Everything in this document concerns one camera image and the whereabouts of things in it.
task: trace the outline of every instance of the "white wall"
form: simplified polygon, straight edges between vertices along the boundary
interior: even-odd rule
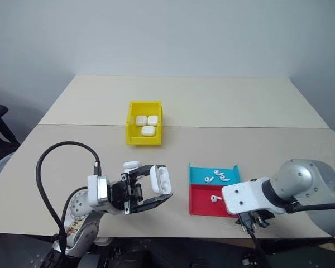
[[[290,76],[335,130],[335,1],[0,0],[0,103],[19,139],[74,74]]]

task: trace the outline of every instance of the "airpod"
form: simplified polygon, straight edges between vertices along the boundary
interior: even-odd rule
[[[217,200],[222,200],[222,197],[218,197],[217,195],[211,195],[212,202],[217,202]]]
[[[209,178],[209,177],[205,177],[205,181],[206,181],[207,183],[210,183],[213,179],[214,179],[214,177],[211,177],[211,178]]]
[[[221,175],[221,176],[219,177],[219,179],[220,179],[221,181],[229,181],[229,180],[231,180],[231,179],[229,179],[229,178],[226,179],[226,177],[225,177],[224,175]]]
[[[215,169],[215,170],[213,171],[213,174],[214,174],[214,175],[217,175],[217,176],[224,175],[224,173],[223,173],[223,172],[220,173],[218,169]]]

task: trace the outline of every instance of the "red tray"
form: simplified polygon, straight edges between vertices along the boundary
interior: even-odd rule
[[[217,202],[211,201],[211,195],[222,197],[223,186],[190,184],[190,215],[233,217],[237,215],[227,213],[223,199]]]

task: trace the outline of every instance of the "yellow bin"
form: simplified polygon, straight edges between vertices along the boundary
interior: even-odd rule
[[[141,128],[135,125],[137,116],[157,116],[155,136],[145,137]],[[126,123],[126,141],[128,145],[161,145],[162,142],[162,105],[161,102],[130,102]]]

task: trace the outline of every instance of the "tabletop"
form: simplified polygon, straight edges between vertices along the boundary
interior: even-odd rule
[[[189,164],[203,168],[239,165],[242,181],[272,176],[284,162],[294,158],[324,161],[335,169],[334,131],[288,79],[151,78],[151,83],[148,78],[140,82],[139,78],[123,80],[120,76],[74,78],[0,174],[0,233],[52,235],[57,232],[37,190],[35,166],[43,151],[60,141],[79,141],[91,146],[99,154],[103,175],[112,180],[120,179],[125,161],[163,164],[169,169],[173,196],[168,201],[142,213],[106,214],[98,236],[248,237],[234,218],[189,214]],[[148,86],[160,83],[175,83],[182,95],[192,90],[195,94],[189,94],[191,98],[184,97],[191,104],[174,102],[165,93],[165,86],[154,90]],[[214,84],[219,85],[223,96],[214,99],[211,109],[203,109],[212,101],[209,90]],[[161,93],[158,100],[164,109],[162,146],[125,144],[129,100],[140,100],[149,92],[145,91],[141,98],[134,95],[142,85],[154,91],[151,100]],[[47,156],[42,166],[42,181],[58,214],[74,189],[87,186],[93,162],[91,154],[77,146],[63,146]],[[143,178],[141,183],[144,198],[151,197],[150,180]],[[304,212],[276,216],[270,222],[269,228],[256,231],[257,237],[328,236]]]
[[[99,236],[128,237],[248,237],[234,218],[189,215],[188,165],[205,168],[240,166],[242,180],[272,176],[287,160],[324,161],[335,169],[335,133],[310,128],[165,127],[161,147],[125,145],[125,128],[117,126],[37,126],[0,175],[0,232],[51,235],[57,226],[39,196],[35,166],[50,145],[79,141],[99,154],[103,174],[119,180],[123,163],[163,164],[169,169],[173,196],[161,206],[131,215],[104,215]],[[42,182],[60,214],[68,195],[87,185],[94,159],[77,146],[50,153],[42,167]],[[141,180],[144,198],[150,180]],[[303,213],[271,220],[258,237],[325,237]]]
[[[124,126],[130,101],[162,101],[165,127],[328,128],[288,78],[77,75],[45,125]]]

